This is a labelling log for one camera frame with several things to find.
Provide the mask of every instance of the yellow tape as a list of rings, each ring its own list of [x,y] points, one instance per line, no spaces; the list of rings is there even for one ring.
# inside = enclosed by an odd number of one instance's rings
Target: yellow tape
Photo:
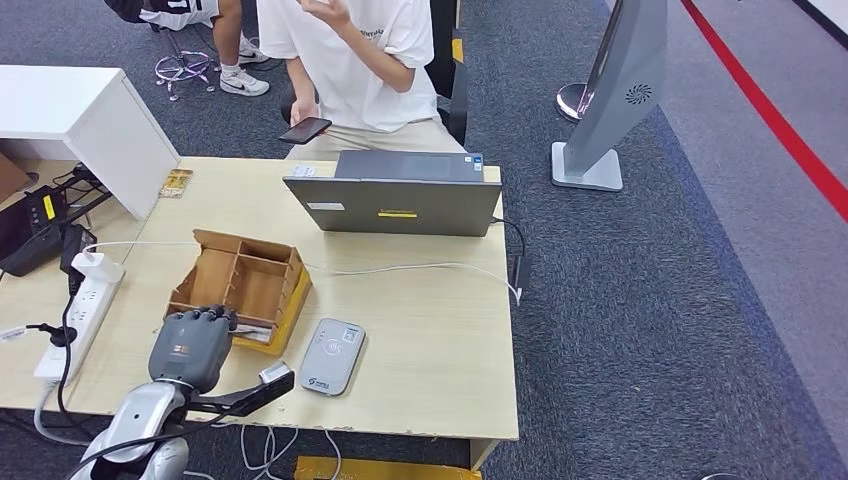
[[[53,200],[50,199],[50,195],[44,196],[44,210],[47,211],[47,220],[53,220],[56,218],[56,212],[53,211]]]
[[[451,43],[451,47],[453,47],[453,58],[454,60],[465,63],[465,55],[462,53],[462,39],[454,38]]]
[[[330,478],[336,471],[335,457],[297,457],[296,480]],[[483,480],[480,472],[442,465],[342,459],[339,478],[344,480]]]
[[[418,218],[417,213],[377,212],[378,217],[386,218]]]

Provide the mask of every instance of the white t-shirt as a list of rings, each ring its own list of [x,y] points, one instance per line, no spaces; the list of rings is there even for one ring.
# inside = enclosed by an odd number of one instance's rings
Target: white t-shirt
[[[412,88],[396,92],[323,21],[296,0],[257,0],[259,44],[272,58],[300,57],[320,96],[321,116],[342,127],[393,132],[438,118],[424,66],[433,60],[429,0],[344,0],[353,24],[374,45],[415,69]]]

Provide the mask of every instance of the speaker grille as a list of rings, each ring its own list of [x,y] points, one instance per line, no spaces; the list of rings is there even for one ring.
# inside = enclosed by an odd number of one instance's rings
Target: speaker grille
[[[654,91],[651,89],[650,85],[640,83],[630,87],[624,95],[624,99],[627,100],[627,103],[630,105],[641,105],[650,100],[653,95]]]

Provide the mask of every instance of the human hand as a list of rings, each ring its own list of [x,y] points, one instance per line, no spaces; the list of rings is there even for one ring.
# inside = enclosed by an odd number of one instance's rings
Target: human hand
[[[304,12],[322,20],[336,32],[350,23],[350,12],[343,0],[297,0]]]
[[[291,126],[295,126],[303,119],[318,116],[318,104],[314,100],[295,100],[292,104]]]

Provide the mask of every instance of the beige pants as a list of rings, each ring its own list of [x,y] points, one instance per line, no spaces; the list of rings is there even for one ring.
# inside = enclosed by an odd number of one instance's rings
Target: beige pants
[[[465,152],[444,125],[429,119],[407,124],[392,133],[332,126],[306,145],[295,145],[286,159],[337,161],[342,150]]]

